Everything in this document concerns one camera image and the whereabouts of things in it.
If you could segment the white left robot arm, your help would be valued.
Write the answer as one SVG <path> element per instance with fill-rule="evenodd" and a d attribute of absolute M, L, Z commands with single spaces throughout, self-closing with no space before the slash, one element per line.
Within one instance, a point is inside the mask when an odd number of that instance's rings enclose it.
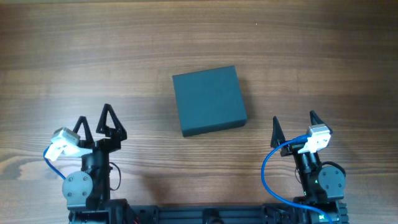
<path fill-rule="evenodd" d="M 65 178 L 62 192 L 67 200 L 70 223 L 289 223 L 290 215 L 280 204 L 232 207 L 158 207 L 130 206 L 125 198 L 110 198 L 110 153 L 121 148 L 127 132 L 113 108 L 105 104 L 99 118 L 97 133 L 104 134 L 94 141 L 88 122 L 79 117 L 73 132 L 84 127 L 86 140 L 78 145 L 90 149 L 82 156 L 81 169 Z"/>

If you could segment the dark green box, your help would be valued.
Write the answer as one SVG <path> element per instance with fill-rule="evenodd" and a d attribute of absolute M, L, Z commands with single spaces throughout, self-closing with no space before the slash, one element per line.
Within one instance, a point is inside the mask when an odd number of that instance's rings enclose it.
<path fill-rule="evenodd" d="M 172 77 L 182 136 L 231 128 L 248 120 L 234 65 Z"/>

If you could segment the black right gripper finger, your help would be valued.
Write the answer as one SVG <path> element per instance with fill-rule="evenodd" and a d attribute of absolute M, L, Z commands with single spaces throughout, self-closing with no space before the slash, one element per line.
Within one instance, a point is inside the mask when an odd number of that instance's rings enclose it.
<path fill-rule="evenodd" d="M 313 125 L 318 125 L 318 124 L 324 124 L 330 131 L 330 134 L 333 133 L 333 130 L 324 123 L 324 121 L 322 119 L 320 119 L 320 117 L 316 114 L 316 112 L 314 110 L 310 111 L 310 122 Z"/>
<path fill-rule="evenodd" d="M 271 137 L 271 147 L 276 148 L 277 146 L 280 146 L 282 143 L 286 142 L 286 140 L 277 116 L 273 117 L 272 124 L 273 130 Z"/>

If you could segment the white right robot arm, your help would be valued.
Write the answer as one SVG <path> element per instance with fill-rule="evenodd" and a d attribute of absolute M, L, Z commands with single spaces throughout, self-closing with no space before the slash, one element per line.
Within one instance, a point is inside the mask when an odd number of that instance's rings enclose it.
<path fill-rule="evenodd" d="M 344 198 L 346 171 L 332 161 L 322 162 L 318 152 L 329 146 L 332 129 L 310 111 L 311 125 L 304 137 L 285 139 L 277 118 L 273 118 L 272 144 L 280 147 L 282 157 L 292 156 L 295 174 L 302 190 L 302 197 L 293 199 L 294 206 L 287 209 L 291 223 L 348 223 L 348 211 Z"/>

